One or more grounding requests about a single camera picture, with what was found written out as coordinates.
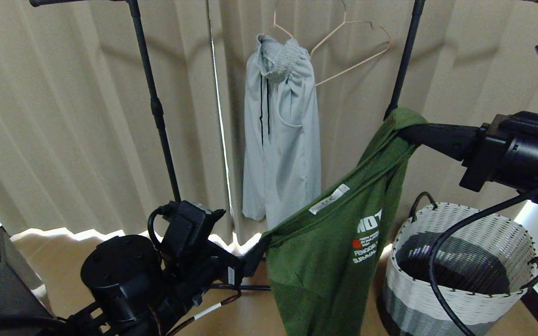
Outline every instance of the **brown floor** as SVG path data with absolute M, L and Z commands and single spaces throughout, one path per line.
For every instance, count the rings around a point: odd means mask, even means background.
M 84 259 L 100 242 L 98 238 L 77 241 L 64 234 L 51 237 L 26 234 L 14 240 L 15 246 L 41 276 L 47 287 L 53 311 L 61 317 L 68 317 L 93 301 L 90 292 L 80 280 L 80 268 Z M 382 286 L 383 266 L 382 262 L 377 279 L 369 293 L 361 335 L 387 335 L 375 304 L 376 293 Z M 264 271 L 259 270 L 250 283 L 263 284 L 263 275 Z M 187 316 L 229 295 L 231 295 L 229 291 L 211 290 L 205 294 L 205 302 L 201 307 L 193 308 Z M 245 292 L 233 304 L 224 306 L 192 323 L 179 332 L 179 335 L 281 336 L 285 335 L 285 330 L 271 292 Z M 538 336 L 538 323 L 519 301 L 487 335 Z

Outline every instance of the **light under curtain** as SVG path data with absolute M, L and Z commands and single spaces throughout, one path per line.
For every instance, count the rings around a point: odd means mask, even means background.
M 231 213 L 215 232 L 240 243 L 266 224 L 241 215 L 246 60 L 273 23 L 275 0 L 209 0 Z M 390 49 L 317 88 L 322 189 L 350 171 L 382 123 L 412 1 L 346 0 L 347 19 L 373 21 Z M 342 20 L 340 0 L 282 0 L 277 23 L 312 49 Z M 141 2 L 167 132 L 186 200 L 228 209 L 204 1 Z M 287 36 L 271 33 L 284 42 Z M 383 32 L 341 28 L 312 56 L 317 82 L 384 48 Z M 400 106 L 432 123 L 478 126 L 496 113 L 538 113 L 538 5 L 514 0 L 427 2 Z M 485 208 L 515 191 L 461 189 L 458 162 L 420 147 L 410 160 L 398 219 L 429 191 Z M 90 1 L 32 8 L 0 1 L 0 221 L 26 228 L 142 232 L 171 199 L 128 8 Z M 512 217 L 517 208 L 504 215 Z M 164 232 L 162 221 L 156 224 Z

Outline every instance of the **woven basket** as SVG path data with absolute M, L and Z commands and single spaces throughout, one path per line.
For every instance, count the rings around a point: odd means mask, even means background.
M 428 196 L 431 204 L 416 212 L 422 196 Z M 433 294 L 427 256 L 442 232 L 476 212 L 435 203 L 428 193 L 418 196 L 393 243 L 378 299 L 390 335 L 463 335 Z M 446 301 L 476 335 L 486 334 L 538 282 L 536 268 L 538 257 L 527 230 L 500 215 L 480 219 L 452 235 L 438 251 L 435 266 Z

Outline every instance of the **curtain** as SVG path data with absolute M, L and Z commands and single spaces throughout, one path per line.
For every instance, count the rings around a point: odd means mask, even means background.
M 235 230 L 243 243 L 265 230 L 241 215 L 245 69 L 255 36 L 269 29 L 277 8 L 277 23 L 310 50 L 341 23 L 344 6 L 340 0 L 282 0 L 277 7 L 275 0 L 209 2 L 218 94 L 204 1 L 141 1 L 142 20 L 182 198 L 230 209 L 216 232 L 230 243 Z M 323 189 L 356 165 L 379 128 L 412 12 L 409 0 L 345 4 L 349 20 L 384 26 L 392 45 L 318 87 Z M 286 40 L 277 30 L 271 36 Z M 368 25 L 344 26 L 314 54 L 316 79 L 366 59 L 385 40 Z M 537 44 L 537 4 L 428 1 L 399 105 L 434 123 L 471 126 L 497 113 L 538 113 Z M 515 195 L 493 183 L 480 193 L 462 189 L 464 170 L 420 147 L 406 174 L 399 221 L 424 190 L 438 201 L 477 208 Z M 141 232 L 148 213 L 171 198 L 126 4 L 32 8 L 0 1 L 4 227 Z

